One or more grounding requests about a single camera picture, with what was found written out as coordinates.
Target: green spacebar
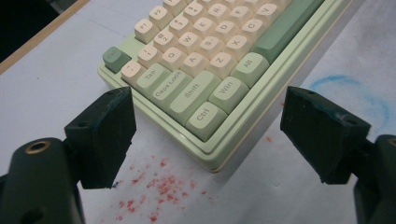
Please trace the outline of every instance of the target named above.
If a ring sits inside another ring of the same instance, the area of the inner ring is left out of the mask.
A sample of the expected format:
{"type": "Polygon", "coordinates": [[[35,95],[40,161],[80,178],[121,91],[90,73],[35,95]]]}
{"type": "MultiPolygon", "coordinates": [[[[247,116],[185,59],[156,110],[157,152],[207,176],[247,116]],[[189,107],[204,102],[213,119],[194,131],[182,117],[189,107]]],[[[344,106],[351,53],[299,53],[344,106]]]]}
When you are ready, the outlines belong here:
{"type": "Polygon", "coordinates": [[[324,0],[294,0],[260,37],[252,51],[273,63],[324,0]]]}

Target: green keyboard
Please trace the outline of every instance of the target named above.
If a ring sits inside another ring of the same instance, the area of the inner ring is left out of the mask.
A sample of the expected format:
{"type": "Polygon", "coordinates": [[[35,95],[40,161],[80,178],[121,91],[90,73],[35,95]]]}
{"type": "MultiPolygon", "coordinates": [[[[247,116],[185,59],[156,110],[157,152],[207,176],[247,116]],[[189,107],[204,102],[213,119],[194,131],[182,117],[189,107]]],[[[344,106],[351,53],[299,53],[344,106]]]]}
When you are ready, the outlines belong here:
{"type": "Polygon", "coordinates": [[[163,0],[103,55],[110,88],[219,171],[352,0],[163,0]]]}

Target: blue marker mark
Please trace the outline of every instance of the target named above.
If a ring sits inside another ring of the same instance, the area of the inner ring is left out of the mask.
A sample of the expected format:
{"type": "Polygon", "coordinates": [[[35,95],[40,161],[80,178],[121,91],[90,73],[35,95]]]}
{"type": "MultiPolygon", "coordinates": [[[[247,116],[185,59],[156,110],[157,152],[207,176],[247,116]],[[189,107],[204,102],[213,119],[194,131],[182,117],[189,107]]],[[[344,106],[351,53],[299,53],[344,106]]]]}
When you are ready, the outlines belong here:
{"type": "Polygon", "coordinates": [[[394,125],[389,103],[374,95],[368,86],[352,77],[345,75],[325,77],[312,83],[309,89],[370,123],[372,137],[375,135],[376,138],[389,125],[394,125]]]}

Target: green keyboard frame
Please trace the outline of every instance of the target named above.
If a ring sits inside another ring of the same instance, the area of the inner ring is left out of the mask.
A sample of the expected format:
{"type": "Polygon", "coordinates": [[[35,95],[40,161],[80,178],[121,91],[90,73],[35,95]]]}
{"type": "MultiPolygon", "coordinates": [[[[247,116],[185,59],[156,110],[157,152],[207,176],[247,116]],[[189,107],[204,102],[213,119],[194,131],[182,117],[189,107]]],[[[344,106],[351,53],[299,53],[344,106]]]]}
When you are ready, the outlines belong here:
{"type": "MultiPolygon", "coordinates": [[[[131,88],[134,106],[186,148],[186,151],[208,171],[215,173],[230,159],[258,121],[269,112],[270,107],[285,91],[320,40],[331,30],[353,1],[325,0],[207,142],[202,142],[131,88]]],[[[134,39],[134,35],[130,35],[119,46],[119,49],[133,60],[137,60],[137,52],[144,46],[134,39]]],[[[121,80],[120,72],[114,75],[105,68],[104,63],[99,65],[98,74],[110,89],[128,86],[121,80]]]]}

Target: table surface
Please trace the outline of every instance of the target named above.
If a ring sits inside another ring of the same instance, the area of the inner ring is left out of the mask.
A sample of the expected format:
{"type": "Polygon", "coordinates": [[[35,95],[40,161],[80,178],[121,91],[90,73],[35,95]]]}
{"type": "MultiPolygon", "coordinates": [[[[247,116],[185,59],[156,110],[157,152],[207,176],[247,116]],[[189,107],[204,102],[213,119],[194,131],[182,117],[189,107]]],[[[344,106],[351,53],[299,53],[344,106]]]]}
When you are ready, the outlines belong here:
{"type": "MultiPolygon", "coordinates": [[[[108,91],[102,54],[160,3],[91,0],[0,76],[0,175],[23,144],[65,139],[64,126],[108,91]]],[[[395,20],[396,1],[365,0],[302,85],[372,124],[371,141],[396,134],[395,20]]],[[[117,186],[80,190],[87,223],[356,223],[356,178],[321,184],[279,122],[240,164],[210,174],[137,113],[117,186]]]]}

